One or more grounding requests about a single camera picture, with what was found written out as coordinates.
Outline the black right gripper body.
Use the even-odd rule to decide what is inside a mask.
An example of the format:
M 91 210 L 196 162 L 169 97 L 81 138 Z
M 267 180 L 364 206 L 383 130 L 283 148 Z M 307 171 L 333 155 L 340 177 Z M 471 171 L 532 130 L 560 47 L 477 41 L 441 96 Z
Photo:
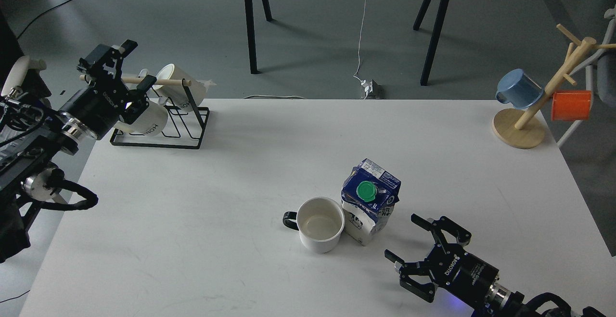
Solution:
M 444 231 L 431 232 L 435 244 L 427 257 L 399 267 L 399 284 L 429 303 L 434 301 L 437 288 L 443 288 L 476 311 L 499 311 L 499 270 L 465 250 L 470 231 L 443 219 Z

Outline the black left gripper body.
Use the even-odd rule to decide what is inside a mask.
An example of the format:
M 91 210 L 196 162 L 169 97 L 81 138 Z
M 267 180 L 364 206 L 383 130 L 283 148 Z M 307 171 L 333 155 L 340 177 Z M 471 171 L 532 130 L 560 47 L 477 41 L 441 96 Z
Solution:
M 123 82 L 123 60 L 114 59 L 114 46 L 98 45 L 80 58 L 77 69 L 88 78 L 88 86 L 78 91 L 60 108 L 62 133 L 75 141 L 83 137 L 102 139 L 121 120 L 132 124 L 148 106 L 147 97 L 130 97 Z

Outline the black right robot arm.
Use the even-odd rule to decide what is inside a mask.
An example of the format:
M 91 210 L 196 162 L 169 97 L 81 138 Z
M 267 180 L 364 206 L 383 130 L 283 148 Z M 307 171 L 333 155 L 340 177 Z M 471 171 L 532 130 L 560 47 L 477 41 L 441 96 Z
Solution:
M 562 297 L 541 293 L 525 302 L 520 292 L 499 284 L 499 269 L 469 253 L 466 246 L 471 232 L 446 216 L 434 220 L 417 214 L 412 223 L 429 231 L 434 246 L 422 261 L 407 262 L 390 250 L 387 260 L 394 264 L 399 284 L 421 299 L 432 303 L 438 288 L 470 306 L 474 317 L 576 317 Z

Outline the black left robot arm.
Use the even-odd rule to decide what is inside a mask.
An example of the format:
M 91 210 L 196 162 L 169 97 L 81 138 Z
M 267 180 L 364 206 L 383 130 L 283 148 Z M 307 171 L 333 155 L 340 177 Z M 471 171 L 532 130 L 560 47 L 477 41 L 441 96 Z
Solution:
M 40 210 L 87 210 L 98 203 L 88 188 L 66 179 L 52 162 L 59 152 L 76 154 L 85 138 L 100 140 L 119 121 L 134 123 L 148 108 L 147 90 L 156 79 L 145 76 L 136 89 L 122 80 L 125 57 L 137 48 L 127 39 L 119 46 L 100 44 L 79 59 L 87 86 L 59 110 L 30 93 L 1 99 L 1 126 L 17 134 L 1 142 L 0 260 L 29 248 L 28 230 Z

